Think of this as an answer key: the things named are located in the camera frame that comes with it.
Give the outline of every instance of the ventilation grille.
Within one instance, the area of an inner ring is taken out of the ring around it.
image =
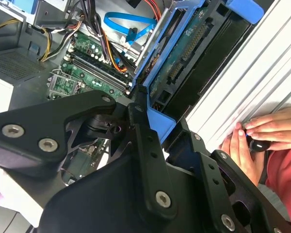
[[[0,53],[0,72],[14,80],[21,80],[44,69],[37,62],[16,51]]]

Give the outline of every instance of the bolt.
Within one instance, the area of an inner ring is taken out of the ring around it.
[[[278,228],[274,228],[274,232],[275,232],[275,233],[282,233],[281,230],[278,229]]]
[[[200,136],[198,136],[197,134],[194,134],[194,138],[198,141],[200,141],[200,139],[201,139]]]
[[[171,205],[170,197],[167,195],[167,193],[163,191],[158,191],[155,195],[156,202],[164,208],[168,208]]]
[[[142,112],[143,111],[142,108],[139,105],[136,105],[135,106],[135,109],[137,109],[139,112]]]
[[[109,99],[109,98],[106,97],[106,96],[103,96],[102,99],[103,99],[104,101],[106,101],[106,102],[111,102],[111,99]]]
[[[227,159],[227,155],[225,153],[221,152],[220,154],[221,154],[222,158]]]
[[[235,223],[233,222],[233,220],[230,218],[230,216],[228,215],[222,215],[221,216],[221,220],[223,225],[229,229],[230,232],[235,231]]]
[[[54,152],[58,148],[58,143],[51,138],[43,138],[39,141],[39,148],[45,152]]]
[[[17,138],[24,135],[23,127],[19,125],[6,125],[2,128],[2,134],[6,137]]]

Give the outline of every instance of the hand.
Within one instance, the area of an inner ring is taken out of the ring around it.
[[[225,139],[221,150],[231,156],[255,186],[258,185],[264,168],[264,152],[255,153],[251,158],[246,136],[240,123],[237,123],[232,136]]]
[[[272,141],[269,150],[291,149],[291,108],[254,118],[245,128],[253,139]]]

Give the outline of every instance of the red sleeve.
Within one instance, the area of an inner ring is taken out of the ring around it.
[[[266,185],[277,193],[291,219],[291,150],[275,151],[267,164]]]

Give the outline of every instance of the ribbed metal surface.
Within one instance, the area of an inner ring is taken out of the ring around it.
[[[0,72],[14,80],[21,80],[45,68],[24,55],[12,50],[0,53]]]
[[[291,106],[291,1],[277,0],[187,117],[216,149],[236,122]]]

